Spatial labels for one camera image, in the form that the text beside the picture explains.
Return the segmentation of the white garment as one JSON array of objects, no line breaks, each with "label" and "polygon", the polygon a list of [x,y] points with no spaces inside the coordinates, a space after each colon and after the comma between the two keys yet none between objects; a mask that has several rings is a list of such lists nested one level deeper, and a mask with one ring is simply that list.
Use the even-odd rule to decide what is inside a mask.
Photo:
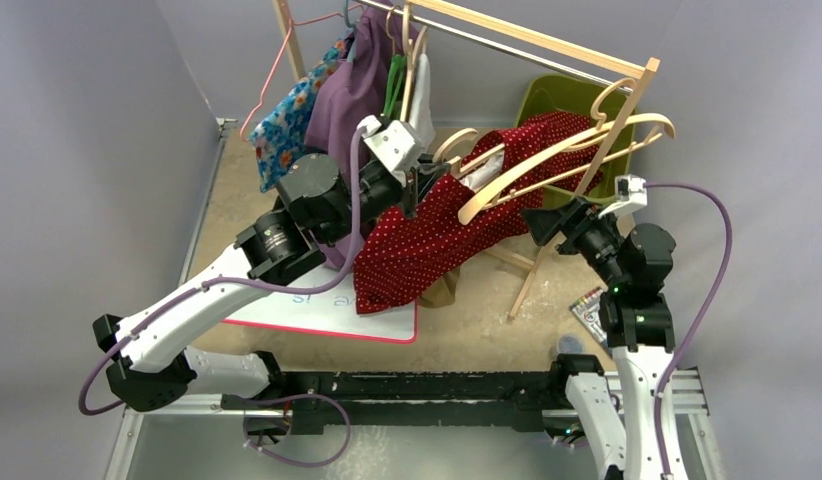
[{"label": "white garment", "polygon": [[408,111],[408,124],[414,129],[425,149],[435,140],[431,115],[431,67],[428,55],[421,53],[415,69],[413,94]]}]

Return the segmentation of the red polka dot garment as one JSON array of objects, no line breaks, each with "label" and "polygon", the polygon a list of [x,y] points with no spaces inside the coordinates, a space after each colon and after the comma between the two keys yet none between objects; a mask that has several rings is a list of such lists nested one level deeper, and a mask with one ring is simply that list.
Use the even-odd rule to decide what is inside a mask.
[{"label": "red polka dot garment", "polygon": [[473,196],[471,188],[447,174],[418,205],[415,217],[405,218],[393,208],[379,218],[353,265],[359,315],[407,305],[469,258],[527,233],[520,211],[540,204],[531,194],[482,211],[463,225],[458,211]]}]

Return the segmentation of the red polka dot skirt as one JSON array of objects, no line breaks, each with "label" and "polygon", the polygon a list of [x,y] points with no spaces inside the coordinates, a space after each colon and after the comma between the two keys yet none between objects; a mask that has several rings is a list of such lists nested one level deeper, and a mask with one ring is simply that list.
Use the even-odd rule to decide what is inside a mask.
[{"label": "red polka dot skirt", "polygon": [[[515,167],[590,127],[591,120],[588,117],[566,111],[553,111],[530,117],[510,133],[509,165]],[[540,161],[516,180],[512,187],[528,187],[553,176],[589,165],[598,148],[598,145],[573,151],[567,151],[565,148],[564,151]]]}]

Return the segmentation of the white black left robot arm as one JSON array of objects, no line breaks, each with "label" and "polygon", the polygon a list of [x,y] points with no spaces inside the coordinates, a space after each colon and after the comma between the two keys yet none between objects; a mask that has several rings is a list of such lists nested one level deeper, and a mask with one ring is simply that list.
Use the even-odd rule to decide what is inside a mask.
[{"label": "white black left robot arm", "polygon": [[292,285],[325,262],[321,245],[352,233],[355,218],[367,223],[396,205],[412,211],[448,170],[428,154],[399,175],[372,161],[360,171],[359,192],[353,194],[330,156],[301,157],[278,182],[274,209],[241,231],[205,270],[132,316],[104,314],[93,322],[105,354],[99,367],[111,392],[138,412],[193,394],[233,395],[262,409],[276,407],[284,399],[285,378],[271,353],[216,354],[192,342],[272,293],[323,292]]}]

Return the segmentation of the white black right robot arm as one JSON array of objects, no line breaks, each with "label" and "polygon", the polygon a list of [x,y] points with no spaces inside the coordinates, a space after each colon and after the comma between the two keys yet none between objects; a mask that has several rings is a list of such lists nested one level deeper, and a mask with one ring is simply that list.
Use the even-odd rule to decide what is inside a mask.
[{"label": "white black right robot arm", "polygon": [[650,223],[622,236],[613,215],[582,198],[521,216],[537,245],[562,235],[558,251],[582,256],[607,287],[599,319],[619,391],[590,355],[558,355],[548,381],[551,399],[575,409],[599,478],[687,478],[669,387],[674,326],[662,293],[675,240]]}]

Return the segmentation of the green plastic hanger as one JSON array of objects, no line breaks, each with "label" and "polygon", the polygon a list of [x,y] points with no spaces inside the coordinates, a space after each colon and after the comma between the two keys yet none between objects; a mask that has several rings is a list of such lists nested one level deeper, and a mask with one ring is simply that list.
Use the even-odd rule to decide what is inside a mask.
[{"label": "green plastic hanger", "polygon": [[407,66],[407,57],[404,55],[394,55],[388,70],[386,84],[385,102],[382,115],[385,118],[393,119],[396,104],[402,91]]}]

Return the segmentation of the marker pen pack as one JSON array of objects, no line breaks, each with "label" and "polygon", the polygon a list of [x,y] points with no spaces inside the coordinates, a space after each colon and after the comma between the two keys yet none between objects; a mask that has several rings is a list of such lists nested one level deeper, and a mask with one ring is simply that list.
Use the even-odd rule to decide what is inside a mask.
[{"label": "marker pen pack", "polygon": [[603,293],[602,287],[595,287],[577,298],[569,306],[569,310],[601,347],[608,348],[607,334],[602,327],[599,315],[600,298]]}]

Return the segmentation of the purple garment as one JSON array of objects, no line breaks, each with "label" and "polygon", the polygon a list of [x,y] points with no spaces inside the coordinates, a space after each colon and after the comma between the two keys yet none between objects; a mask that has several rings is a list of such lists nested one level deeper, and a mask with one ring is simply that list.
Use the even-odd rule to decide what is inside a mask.
[{"label": "purple garment", "polygon": [[319,89],[305,135],[312,153],[299,159],[281,198],[308,247],[300,263],[324,257],[345,275],[364,243],[363,226],[395,205],[416,202],[414,173],[387,167],[368,140],[388,137],[383,111],[388,73],[402,22],[379,1],[363,12],[353,32],[355,53],[346,55]]}]

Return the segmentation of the small blue round lid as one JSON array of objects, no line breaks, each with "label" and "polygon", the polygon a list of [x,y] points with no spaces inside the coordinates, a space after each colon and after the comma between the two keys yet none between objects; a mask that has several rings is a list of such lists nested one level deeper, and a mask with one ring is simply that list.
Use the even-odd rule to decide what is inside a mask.
[{"label": "small blue round lid", "polygon": [[559,355],[582,355],[586,353],[586,347],[581,338],[574,334],[562,335],[555,346],[555,356]]}]

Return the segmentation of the tan garment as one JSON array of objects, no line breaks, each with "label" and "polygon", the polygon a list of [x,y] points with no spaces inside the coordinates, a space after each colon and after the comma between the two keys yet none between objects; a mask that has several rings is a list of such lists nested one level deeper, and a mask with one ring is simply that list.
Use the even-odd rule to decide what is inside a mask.
[{"label": "tan garment", "polygon": [[418,296],[418,305],[429,309],[438,309],[453,305],[456,301],[456,291],[460,274],[461,267],[456,267],[446,272]]}]

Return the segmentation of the green plastic bin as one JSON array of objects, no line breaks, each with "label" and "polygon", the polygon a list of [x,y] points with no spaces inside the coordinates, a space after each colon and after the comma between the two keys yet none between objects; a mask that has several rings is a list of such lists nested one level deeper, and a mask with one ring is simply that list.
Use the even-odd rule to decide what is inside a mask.
[{"label": "green plastic bin", "polygon": [[[603,87],[561,75],[544,75],[533,80],[523,98],[523,104],[515,126],[521,126],[530,117],[553,111],[567,111],[590,118],[590,108]],[[601,104],[601,111],[614,120],[625,103],[627,95],[621,92],[610,93]],[[634,126],[622,130],[615,140],[610,153],[616,153],[628,146],[635,139]],[[586,192],[586,198],[594,203],[609,204],[614,201],[614,178],[629,173],[631,154],[603,164],[595,176],[599,179],[596,186]],[[559,188],[555,185],[544,187],[543,206],[557,208],[570,199],[575,186]]]}]

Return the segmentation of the blue floral garment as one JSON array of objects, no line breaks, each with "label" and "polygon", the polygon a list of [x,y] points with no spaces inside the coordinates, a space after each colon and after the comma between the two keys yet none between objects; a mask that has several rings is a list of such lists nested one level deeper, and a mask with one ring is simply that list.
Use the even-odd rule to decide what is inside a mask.
[{"label": "blue floral garment", "polygon": [[337,71],[352,40],[352,30],[347,29],[248,135],[248,142],[255,152],[261,193],[270,191],[303,155],[305,135],[318,93]]}]

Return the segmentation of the pink-framed whiteboard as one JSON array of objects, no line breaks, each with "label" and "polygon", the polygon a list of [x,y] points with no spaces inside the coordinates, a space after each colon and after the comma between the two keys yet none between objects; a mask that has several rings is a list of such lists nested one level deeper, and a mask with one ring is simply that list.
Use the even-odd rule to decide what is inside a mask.
[{"label": "pink-framed whiteboard", "polygon": [[410,344],[416,340],[417,307],[410,303],[360,315],[351,276],[333,289],[309,295],[272,293],[229,315],[226,324],[280,331]]}]

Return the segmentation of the wooden clothes rack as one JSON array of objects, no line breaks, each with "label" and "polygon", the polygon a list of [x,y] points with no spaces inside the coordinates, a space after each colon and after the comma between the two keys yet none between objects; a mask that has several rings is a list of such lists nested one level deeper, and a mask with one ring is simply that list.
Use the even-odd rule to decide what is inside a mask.
[{"label": "wooden clothes rack", "polygon": [[[342,17],[344,21],[347,21],[348,19],[348,3],[349,1],[342,1],[341,11],[337,14]],[[290,12],[289,1],[271,1],[271,4],[275,9],[279,29],[286,35],[283,37],[284,40],[280,53],[288,55],[293,73],[302,74],[304,73],[304,67],[302,66],[302,55],[295,34],[296,26],[304,26],[309,22],[319,22],[337,15],[331,13],[323,17],[315,18],[313,21],[309,20],[296,22]],[[568,65],[555,62],[552,59],[534,55],[527,51],[502,44],[501,42],[491,40],[484,36],[471,34],[464,30],[429,20],[425,17],[421,17],[415,11],[415,7],[417,10],[423,9],[436,12],[451,19],[455,19],[456,21],[461,21],[463,23],[482,28],[486,31],[501,34],[561,57],[566,57],[568,59],[572,59],[573,61],[578,61],[602,70],[616,73],[620,75],[621,78],[615,82],[611,82],[605,78],[591,75],[582,70],[571,68]],[[600,144],[599,152],[594,156],[592,162],[589,164],[587,173],[584,175],[581,183],[578,185],[573,195],[582,195],[586,191],[589,180],[599,169],[599,165],[601,164],[601,155],[609,153],[612,146],[612,141],[616,140],[617,136],[619,136],[619,133],[624,128],[624,123],[626,122],[626,120],[624,120],[624,118],[626,118],[624,115],[628,116],[633,112],[634,108],[639,103],[641,97],[644,95],[659,70],[660,60],[655,57],[649,58],[644,65],[638,65],[621,58],[575,44],[573,42],[532,30],[528,27],[523,27],[513,22],[502,20],[492,15],[459,6],[448,1],[403,1],[402,16],[406,23],[414,21],[422,26],[429,27],[430,29],[468,40],[472,43],[482,45],[500,53],[505,53],[506,55],[510,55],[515,58],[526,60],[530,63],[545,67],[557,73],[565,74],[597,85],[602,85],[605,87],[605,90],[600,95],[599,100],[597,100],[598,103],[595,105],[597,107],[601,105],[601,102],[604,100],[605,96],[611,91],[620,90],[628,95],[629,98],[623,104],[617,119],[612,124],[612,128],[609,133],[611,136],[603,140]],[[521,268],[526,272],[523,286],[508,314],[509,321],[512,321],[517,317],[517,314],[519,313],[528,294],[529,288],[534,283],[545,257],[549,254],[549,252],[551,252],[551,248],[551,244],[540,248],[538,255],[530,263],[527,263],[529,262],[528,258],[522,257],[515,252],[508,251],[503,247],[494,246],[486,251],[488,255],[501,261],[505,261],[506,263],[511,263],[518,266],[518,268]]]}]

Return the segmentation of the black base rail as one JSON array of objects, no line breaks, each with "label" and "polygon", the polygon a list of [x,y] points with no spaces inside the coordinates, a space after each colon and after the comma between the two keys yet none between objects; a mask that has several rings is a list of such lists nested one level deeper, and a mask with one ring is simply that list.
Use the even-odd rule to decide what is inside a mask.
[{"label": "black base rail", "polygon": [[320,434],[345,417],[355,426],[507,427],[543,432],[571,409],[567,380],[603,374],[592,355],[561,355],[546,371],[340,372],[273,369],[251,399],[225,394],[224,410],[288,413],[296,435]]}]

